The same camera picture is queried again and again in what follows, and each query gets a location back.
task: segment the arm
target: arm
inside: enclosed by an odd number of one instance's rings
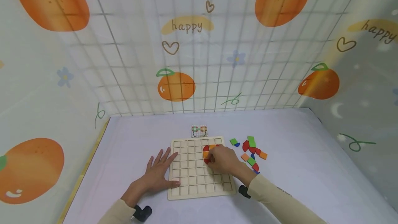
[[[162,154],[163,150],[160,150],[155,161],[153,161],[153,157],[150,157],[145,174],[130,184],[123,196],[108,209],[98,224],[128,224],[130,219],[134,218],[132,217],[135,213],[134,207],[145,193],[154,193],[180,186],[180,182],[168,181],[164,178],[168,167],[178,153],[176,152],[168,158],[170,148],[167,148],[164,156]]]
[[[248,194],[264,204],[282,224],[326,223],[290,194],[240,162],[232,149],[217,146],[209,151],[207,158],[211,161],[209,167],[231,174],[246,185]]]
[[[289,193],[255,174],[246,164],[241,163],[233,176],[243,182],[249,189],[248,194],[264,204],[282,224],[326,223]]]

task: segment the sleeve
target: sleeve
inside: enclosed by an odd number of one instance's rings
[[[130,208],[125,201],[119,199],[102,216],[98,224],[128,224],[134,213],[134,208]]]
[[[309,208],[262,175],[252,180],[248,194],[264,204],[282,224],[326,224]]]

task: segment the moon illustration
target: moon illustration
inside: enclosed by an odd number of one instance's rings
[[[330,108],[330,111],[332,112],[333,116],[335,116],[335,117],[338,118],[338,119],[342,119],[342,118],[343,118],[343,116],[341,116],[341,115],[339,114],[339,112],[338,112],[339,107],[340,107],[341,105],[343,105],[343,103],[337,102],[337,103],[334,103],[334,104],[332,105],[332,107]]]

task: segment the flower illustration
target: flower illustration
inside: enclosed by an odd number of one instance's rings
[[[398,88],[395,88],[392,92],[398,96]],[[394,102],[394,105],[398,106],[398,99]]]
[[[69,81],[73,79],[73,74],[69,73],[69,70],[66,67],[62,68],[61,70],[57,71],[57,75],[61,78],[58,81],[58,86],[62,87],[63,85],[66,84],[66,87],[70,88],[70,83]]]
[[[245,64],[245,53],[239,53],[237,50],[234,51],[232,56],[227,57],[227,61],[232,62],[232,67],[236,67],[236,65],[243,65]]]

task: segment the white tabletop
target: white tabletop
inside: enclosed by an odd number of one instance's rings
[[[268,153],[267,160],[257,159],[261,174],[328,223],[398,220],[309,109],[276,109],[111,118],[64,224],[96,224],[144,174],[150,156],[173,139],[191,137],[192,124],[207,124],[209,136],[223,136],[238,156],[241,146],[232,147],[228,140],[242,143],[254,136],[257,147]],[[164,191],[139,205],[153,210],[147,224],[278,223],[263,205],[239,193],[168,201]]]

